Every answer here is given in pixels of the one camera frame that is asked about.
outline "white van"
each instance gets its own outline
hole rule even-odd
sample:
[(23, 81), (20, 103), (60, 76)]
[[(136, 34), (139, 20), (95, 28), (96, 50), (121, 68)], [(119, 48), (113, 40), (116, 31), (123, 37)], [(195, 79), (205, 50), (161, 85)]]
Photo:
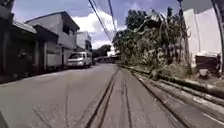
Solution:
[(68, 59), (68, 67), (90, 67), (92, 65), (92, 53), (75, 52)]

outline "window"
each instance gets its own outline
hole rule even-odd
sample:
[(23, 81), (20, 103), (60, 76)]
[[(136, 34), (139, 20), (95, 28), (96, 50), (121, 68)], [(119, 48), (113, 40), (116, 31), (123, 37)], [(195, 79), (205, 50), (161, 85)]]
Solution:
[(67, 35), (69, 35), (70, 29), (68, 26), (66, 26), (65, 24), (63, 25), (63, 32), (66, 33)]
[(82, 58), (82, 54), (75, 53), (69, 57), (69, 59), (78, 59), (78, 58)]

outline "balcony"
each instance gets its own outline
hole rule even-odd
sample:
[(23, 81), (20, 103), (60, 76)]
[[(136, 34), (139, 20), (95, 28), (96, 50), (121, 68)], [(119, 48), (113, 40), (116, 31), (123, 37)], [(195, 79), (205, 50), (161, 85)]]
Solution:
[(58, 43), (64, 47), (74, 49), (76, 48), (76, 40), (74, 35), (68, 35), (64, 32), (61, 32), (59, 35)]

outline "white wall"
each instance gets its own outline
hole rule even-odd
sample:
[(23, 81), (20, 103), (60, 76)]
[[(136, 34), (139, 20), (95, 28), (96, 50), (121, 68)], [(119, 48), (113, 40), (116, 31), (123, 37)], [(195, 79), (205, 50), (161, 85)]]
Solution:
[(81, 48), (86, 48), (86, 40), (91, 42), (91, 37), (89, 36), (88, 32), (78, 32), (77, 33), (77, 45)]
[(67, 35), (64, 32), (60, 32), (58, 38), (58, 44), (62, 44), (64, 47), (73, 49), (76, 47), (75, 35)]
[(58, 44), (45, 42), (45, 69), (51, 66), (61, 66), (62, 51)]
[(59, 34), (60, 29), (60, 22), (61, 22), (61, 15), (50, 15), (38, 19), (34, 19), (28, 21), (27, 24), (31, 26), (41, 25), (42, 27), (54, 32), (55, 34)]
[(221, 53), (220, 29), (211, 0), (184, 0), (183, 10), (193, 64), (198, 52)]

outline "street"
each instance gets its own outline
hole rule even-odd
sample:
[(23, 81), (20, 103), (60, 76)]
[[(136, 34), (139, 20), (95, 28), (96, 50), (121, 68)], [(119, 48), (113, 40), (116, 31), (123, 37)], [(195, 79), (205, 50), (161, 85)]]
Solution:
[(128, 70), (113, 64), (2, 84), (0, 110), (9, 128), (224, 127), (222, 120), (196, 106), (154, 91), (179, 115), (164, 107)]

